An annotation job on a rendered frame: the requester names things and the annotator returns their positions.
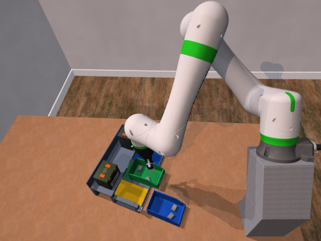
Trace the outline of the green bin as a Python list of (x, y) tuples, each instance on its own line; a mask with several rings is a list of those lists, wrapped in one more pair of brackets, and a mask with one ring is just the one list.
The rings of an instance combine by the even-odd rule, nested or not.
[[(138, 171), (139, 165), (142, 165), (142, 171)], [(135, 158), (132, 166), (130, 167), (128, 171), (128, 175), (131, 180), (149, 185), (154, 188), (159, 188), (161, 181), (164, 176), (164, 169), (158, 166), (157, 164), (153, 163), (155, 171), (149, 172), (148, 168), (146, 167), (147, 162), (145, 160)], [(148, 177), (149, 179), (145, 179), (145, 177)]]

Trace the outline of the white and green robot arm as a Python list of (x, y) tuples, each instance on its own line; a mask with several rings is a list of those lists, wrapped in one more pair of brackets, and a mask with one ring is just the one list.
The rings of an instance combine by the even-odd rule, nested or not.
[(184, 39), (171, 94), (160, 123), (144, 114), (130, 116), (126, 136), (141, 156), (155, 151), (176, 155), (200, 88), (212, 66), (233, 91), (243, 108), (260, 118), (260, 144), (256, 154), (275, 163), (314, 162), (321, 150), (299, 137), (302, 96), (265, 86), (237, 58), (224, 41), (228, 13), (218, 2), (208, 1), (188, 13), (180, 26)]

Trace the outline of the grey metal shelf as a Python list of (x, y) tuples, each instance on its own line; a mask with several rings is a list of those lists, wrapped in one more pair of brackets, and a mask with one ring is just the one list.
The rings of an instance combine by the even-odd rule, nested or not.
[[(109, 196), (114, 203), (140, 213), (142, 212), (143, 204), (151, 186), (131, 180), (128, 175), (128, 171), (132, 166), (135, 158), (143, 158), (140, 157), (134, 149), (129, 150), (121, 147), (117, 135), (122, 127), (123, 124), (118, 129), (108, 148), (106, 149), (92, 174), (88, 178), (86, 184), (94, 193), (94, 195), (98, 196), (99, 193), (102, 193)], [(103, 160), (116, 164), (120, 170), (120, 175), (112, 190), (98, 185), (93, 178)], [(154, 151), (152, 155), (152, 161), (160, 166), (162, 160), (163, 156)]]

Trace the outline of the blue bin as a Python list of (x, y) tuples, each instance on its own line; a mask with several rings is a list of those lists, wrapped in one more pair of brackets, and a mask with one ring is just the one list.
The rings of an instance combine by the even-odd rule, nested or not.
[[(175, 212), (171, 210), (174, 204), (177, 205)], [(174, 197), (154, 190), (146, 210), (149, 215), (179, 227), (185, 204)], [(172, 219), (167, 217), (170, 213), (174, 215)]]

